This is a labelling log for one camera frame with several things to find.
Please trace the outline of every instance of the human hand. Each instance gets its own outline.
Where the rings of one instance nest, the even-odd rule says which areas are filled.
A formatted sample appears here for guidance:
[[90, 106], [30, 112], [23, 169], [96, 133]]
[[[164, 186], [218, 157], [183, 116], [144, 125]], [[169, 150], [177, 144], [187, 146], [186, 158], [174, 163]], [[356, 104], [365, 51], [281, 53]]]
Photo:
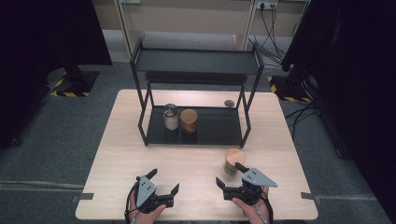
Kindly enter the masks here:
[[[267, 197], [268, 197], [268, 190], [269, 190], [268, 187], [264, 187], [262, 189], [262, 192], [263, 192], [262, 197], [264, 199], [267, 199]], [[262, 218], [260, 217], [260, 215], [257, 211], [259, 211], [264, 216], [264, 218], [267, 220], [267, 222], [269, 223], [270, 213], [269, 213], [269, 210], [263, 200], [259, 200], [254, 205], [248, 205], [248, 204], [244, 203], [242, 200], [237, 199], [237, 198], [233, 198], [232, 201], [240, 209], [242, 209], [244, 215], [248, 218], [248, 220], [251, 224], [266, 224], [262, 221]]]
[[159, 207], [157, 207], [154, 211], [145, 214], [139, 212], [137, 210], [136, 204], [134, 204], [134, 191], [131, 193], [131, 197], [129, 200], [129, 208], [130, 208], [130, 213], [129, 213], [129, 219], [132, 221], [134, 220], [134, 224], [152, 224], [154, 223], [155, 219], [165, 210], [166, 205], [162, 204]]

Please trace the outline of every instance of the silver canister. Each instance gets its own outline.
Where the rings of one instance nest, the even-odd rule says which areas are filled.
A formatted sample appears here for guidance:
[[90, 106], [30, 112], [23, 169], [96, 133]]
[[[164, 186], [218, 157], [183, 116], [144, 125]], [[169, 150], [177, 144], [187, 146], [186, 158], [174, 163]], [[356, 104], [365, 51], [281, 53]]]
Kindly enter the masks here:
[[165, 121], [165, 127], [170, 131], [177, 129], [177, 107], [173, 104], [167, 104], [164, 106], [164, 109], [165, 111], [163, 111], [163, 118]]

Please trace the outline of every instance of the stand base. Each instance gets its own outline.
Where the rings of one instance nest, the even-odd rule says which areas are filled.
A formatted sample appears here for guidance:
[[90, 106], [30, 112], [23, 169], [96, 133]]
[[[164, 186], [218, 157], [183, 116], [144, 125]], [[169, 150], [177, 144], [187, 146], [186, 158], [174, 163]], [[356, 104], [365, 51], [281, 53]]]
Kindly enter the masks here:
[[305, 90], [298, 86], [295, 89], [285, 90], [283, 88], [287, 77], [273, 76], [268, 77], [268, 82], [273, 92], [279, 100], [282, 101], [299, 101], [299, 102], [311, 102]]
[[66, 96], [66, 97], [87, 97], [95, 83], [99, 72], [83, 71], [84, 81], [81, 86], [75, 86], [69, 79], [67, 74], [64, 74], [56, 84], [52, 96]]

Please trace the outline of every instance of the lower shelf tier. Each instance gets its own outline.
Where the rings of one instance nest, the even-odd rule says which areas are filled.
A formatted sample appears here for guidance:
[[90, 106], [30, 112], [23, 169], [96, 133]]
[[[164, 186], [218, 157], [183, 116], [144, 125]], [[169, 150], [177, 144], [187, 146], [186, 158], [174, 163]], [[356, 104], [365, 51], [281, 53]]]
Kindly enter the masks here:
[[165, 127], [163, 107], [154, 106], [148, 125], [147, 141], [149, 144], [180, 145], [224, 145], [240, 146], [242, 142], [241, 125], [238, 110], [227, 107], [179, 107], [178, 115], [185, 109], [198, 113], [197, 131], [187, 133], [181, 127], [169, 131]]

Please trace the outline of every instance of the yellow and black hazard tape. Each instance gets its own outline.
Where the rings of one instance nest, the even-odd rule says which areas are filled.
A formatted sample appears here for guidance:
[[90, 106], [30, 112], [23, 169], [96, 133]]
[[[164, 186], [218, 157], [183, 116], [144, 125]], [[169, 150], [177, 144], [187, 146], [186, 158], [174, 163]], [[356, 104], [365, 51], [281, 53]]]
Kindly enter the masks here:
[[66, 74], [63, 74], [62, 77], [58, 80], [54, 87], [54, 91], [50, 94], [51, 96], [65, 96], [65, 97], [87, 97], [90, 95], [88, 91], [57, 91], [62, 84], [64, 84]]
[[270, 84], [271, 92], [274, 93], [277, 98], [281, 101], [293, 101], [293, 102], [311, 102], [308, 97], [293, 97], [293, 96], [279, 96], [276, 84], [272, 77], [268, 77], [268, 82]]

